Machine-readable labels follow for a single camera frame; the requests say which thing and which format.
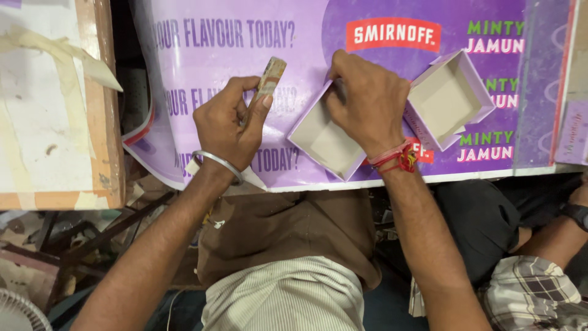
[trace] wristwatch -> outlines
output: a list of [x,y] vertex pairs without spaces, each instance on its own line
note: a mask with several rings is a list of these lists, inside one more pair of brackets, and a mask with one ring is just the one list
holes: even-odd
[[577,204],[563,203],[559,208],[560,215],[568,216],[582,228],[588,232],[588,207]]

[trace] cable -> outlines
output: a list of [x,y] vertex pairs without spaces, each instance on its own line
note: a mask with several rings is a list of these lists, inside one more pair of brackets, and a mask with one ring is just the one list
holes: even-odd
[[176,300],[176,298],[180,295],[180,293],[182,293],[183,290],[179,290],[176,295],[173,296],[172,299],[172,303],[169,304],[169,315],[168,315],[168,327],[166,328],[167,331],[169,331],[169,321],[172,320],[172,307],[173,307],[173,302],[174,300]]

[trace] man's right hand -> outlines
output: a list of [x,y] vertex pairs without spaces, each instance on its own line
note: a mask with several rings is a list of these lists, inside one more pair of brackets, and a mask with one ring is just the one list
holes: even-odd
[[392,71],[347,54],[333,54],[330,79],[342,78],[347,89],[343,105],[334,90],[326,94],[333,122],[366,152],[368,158],[404,143],[402,114],[410,83]]

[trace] man's left hand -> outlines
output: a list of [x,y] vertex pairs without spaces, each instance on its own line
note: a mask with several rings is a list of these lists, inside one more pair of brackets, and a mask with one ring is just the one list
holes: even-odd
[[[225,159],[239,171],[253,161],[261,145],[263,123],[272,106],[273,97],[266,95],[247,109],[243,92],[257,87],[259,80],[257,76],[233,77],[222,91],[193,113],[202,150]],[[246,125],[240,126],[247,117]],[[204,158],[202,166],[230,172],[208,158]]]

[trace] metal bangle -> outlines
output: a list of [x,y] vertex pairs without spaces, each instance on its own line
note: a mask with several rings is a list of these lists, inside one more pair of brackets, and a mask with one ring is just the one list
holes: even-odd
[[209,152],[203,151],[203,150],[199,150],[199,151],[194,151],[192,153],[192,159],[194,160],[194,162],[196,162],[197,165],[202,166],[202,162],[200,162],[200,160],[198,160],[198,158],[196,157],[197,155],[202,155],[203,157],[207,157],[210,159],[215,160],[216,162],[222,164],[223,166],[225,166],[227,169],[229,169],[232,173],[234,173],[235,177],[237,177],[237,182],[233,182],[231,185],[233,186],[240,186],[243,184],[244,179],[243,179],[243,175],[241,174],[241,172],[239,170],[237,170],[237,168],[235,168],[234,165],[232,165],[229,161],[226,161],[214,154],[211,154]]

